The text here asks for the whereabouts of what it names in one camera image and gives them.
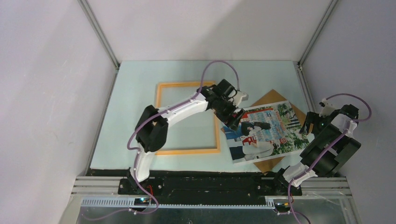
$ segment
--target orange wooden frame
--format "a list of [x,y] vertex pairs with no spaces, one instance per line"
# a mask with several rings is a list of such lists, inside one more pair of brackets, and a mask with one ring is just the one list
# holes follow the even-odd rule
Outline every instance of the orange wooden frame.
[[[163,88],[172,87],[199,87],[201,82],[176,82],[176,83],[159,83],[157,87],[156,95],[156,108],[161,107],[162,90]],[[215,84],[215,81],[204,81],[204,85],[211,86]],[[216,116],[213,115],[214,121],[214,134],[216,145],[213,148],[194,148],[194,149],[171,149],[171,150],[159,150],[156,155],[178,155],[178,154],[208,154],[208,153],[220,153],[220,136],[219,136],[219,121]]]

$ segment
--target gray wall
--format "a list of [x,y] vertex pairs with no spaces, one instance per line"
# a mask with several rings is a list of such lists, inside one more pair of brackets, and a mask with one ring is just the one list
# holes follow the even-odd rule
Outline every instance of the gray wall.
[[114,69],[76,0],[0,8],[0,222],[58,223]]
[[349,92],[371,105],[372,119],[355,130],[362,147],[342,173],[363,223],[395,223],[396,1],[341,0],[303,69],[315,102]]

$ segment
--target empty picture frame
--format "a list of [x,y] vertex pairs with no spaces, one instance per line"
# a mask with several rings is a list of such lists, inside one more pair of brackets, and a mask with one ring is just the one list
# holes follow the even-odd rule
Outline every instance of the empty picture frame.
[[[215,81],[204,81],[211,86]],[[173,105],[192,96],[200,82],[159,83],[156,108]],[[212,110],[177,122],[168,130],[166,143],[157,155],[208,154],[220,152],[219,121]]]

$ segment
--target light blue tabletop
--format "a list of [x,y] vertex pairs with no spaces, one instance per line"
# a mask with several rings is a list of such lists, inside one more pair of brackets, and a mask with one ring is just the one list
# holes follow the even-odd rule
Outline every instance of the light blue tabletop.
[[[127,169],[133,166],[135,151],[127,150],[143,109],[155,104],[156,86],[161,82],[199,81],[210,61],[124,61],[111,95],[90,168]],[[238,71],[240,90],[249,100],[240,107],[249,107],[271,89],[275,89],[302,112],[308,111],[300,82],[292,61],[230,61]],[[233,71],[225,64],[210,66],[205,80],[226,79],[236,87]],[[221,153],[190,155],[158,155],[151,170],[189,170],[216,172],[259,172],[254,164],[234,165],[220,133]],[[294,165],[298,154],[285,157],[274,170]]]

